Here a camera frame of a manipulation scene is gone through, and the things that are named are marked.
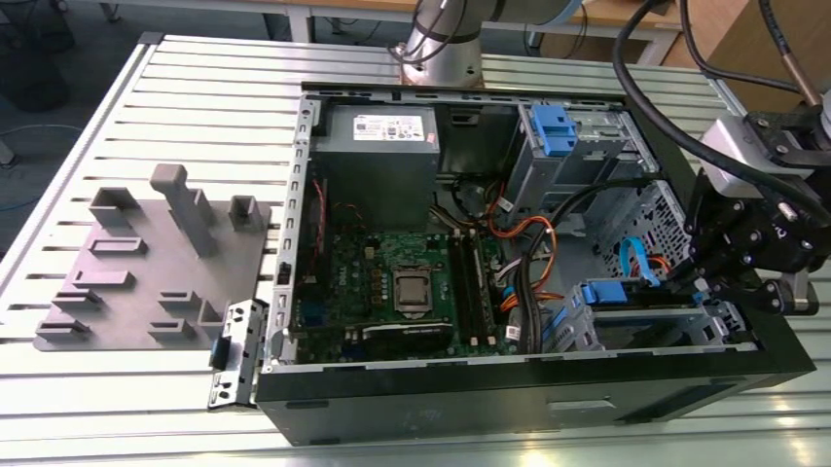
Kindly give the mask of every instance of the white label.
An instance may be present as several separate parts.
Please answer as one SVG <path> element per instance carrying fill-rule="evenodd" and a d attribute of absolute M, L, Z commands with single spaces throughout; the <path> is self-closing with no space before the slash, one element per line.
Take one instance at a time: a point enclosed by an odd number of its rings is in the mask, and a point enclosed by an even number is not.
<path fill-rule="evenodd" d="M 506 339 L 510 341 L 519 341 L 519 328 L 517 326 L 509 326 L 506 328 Z"/>
<path fill-rule="evenodd" d="M 418 115 L 359 115 L 357 141 L 423 141 L 425 125 Z"/>
<path fill-rule="evenodd" d="M 497 204 L 499 204 L 499 207 L 502 207 L 503 209 L 506 209 L 506 212 L 511 212 L 514 209 L 514 203 L 510 202 L 507 199 L 505 199 L 503 197 L 499 197 L 499 199 L 497 200 Z"/>

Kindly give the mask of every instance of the aluminum extrusion table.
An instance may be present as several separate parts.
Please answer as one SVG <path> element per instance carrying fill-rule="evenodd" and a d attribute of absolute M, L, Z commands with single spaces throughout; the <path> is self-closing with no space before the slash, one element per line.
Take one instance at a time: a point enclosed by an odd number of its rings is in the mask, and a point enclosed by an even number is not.
<path fill-rule="evenodd" d="M 602 63 L 487 55 L 490 88 L 620 93 Z M 634 67 L 661 109 L 694 135 L 741 113 L 722 84 L 689 70 Z M 158 162 L 183 163 L 209 198 L 254 195 L 281 219 L 299 83 L 393 84 L 383 49 L 169 36 L 137 47 L 0 265 L 0 463 L 159 458 L 207 465 L 828 465 L 831 459 L 831 307 L 793 326 L 818 371 L 666 424 L 535 435 L 294 449 L 265 415 L 206 413 L 209 351 L 41 353 L 37 323 L 89 231 L 99 187 L 158 198 Z M 259 297 L 270 300 L 279 226 Z M 831 269 L 816 275 L 831 302 Z"/>

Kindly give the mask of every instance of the ram slot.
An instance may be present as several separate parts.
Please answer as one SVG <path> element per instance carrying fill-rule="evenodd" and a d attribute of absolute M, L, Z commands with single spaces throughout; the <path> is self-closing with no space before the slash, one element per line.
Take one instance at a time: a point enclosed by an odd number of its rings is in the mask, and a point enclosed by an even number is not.
<path fill-rule="evenodd" d="M 451 260 L 451 282 L 454 284 L 454 297 L 457 298 L 457 320 L 459 324 L 459 337 L 462 342 L 469 342 L 473 337 L 470 291 L 467 288 L 467 273 L 465 270 L 465 253 L 462 239 L 454 236 L 449 246 Z"/>
<path fill-rule="evenodd" d="M 479 267 L 477 258 L 474 240 L 470 236 L 463 238 L 463 261 L 471 334 L 477 338 L 477 343 L 485 343 L 487 339 L 487 323 L 485 319 L 486 307 L 482 301 L 482 290 L 485 287 L 479 287 L 482 268 Z"/>

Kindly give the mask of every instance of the cpu socket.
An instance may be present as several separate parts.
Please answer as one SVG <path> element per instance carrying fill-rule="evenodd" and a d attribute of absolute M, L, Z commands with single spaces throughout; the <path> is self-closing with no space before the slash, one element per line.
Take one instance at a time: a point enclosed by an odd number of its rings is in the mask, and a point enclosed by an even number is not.
<path fill-rule="evenodd" d="M 433 311 L 430 269 L 394 269 L 395 309 L 407 319 L 421 319 Z"/>

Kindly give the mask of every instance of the wooden desk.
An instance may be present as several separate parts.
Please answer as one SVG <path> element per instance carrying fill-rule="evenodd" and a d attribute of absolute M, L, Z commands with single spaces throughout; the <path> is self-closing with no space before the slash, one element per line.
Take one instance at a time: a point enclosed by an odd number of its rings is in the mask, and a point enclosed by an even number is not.
<path fill-rule="evenodd" d="M 298 42 L 311 41 L 311 18 L 357 18 L 387 21 L 411 21 L 413 11 L 418 0 L 282 0 L 290 7 L 293 38 Z M 586 5 L 589 13 L 590 37 L 617 37 L 621 27 L 633 17 L 642 0 L 595 0 Z M 527 30 L 531 33 L 530 42 L 538 46 L 542 40 L 541 33 L 577 35 L 581 30 L 583 13 L 577 15 L 566 24 L 525 24 L 486 22 L 485 27 L 491 29 Z M 644 65 L 661 65 L 681 31 L 681 13 L 673 4 L 665 16 L 649 14 L 633 33 L 633 39 L 649 42 L 638 60 Z"/>

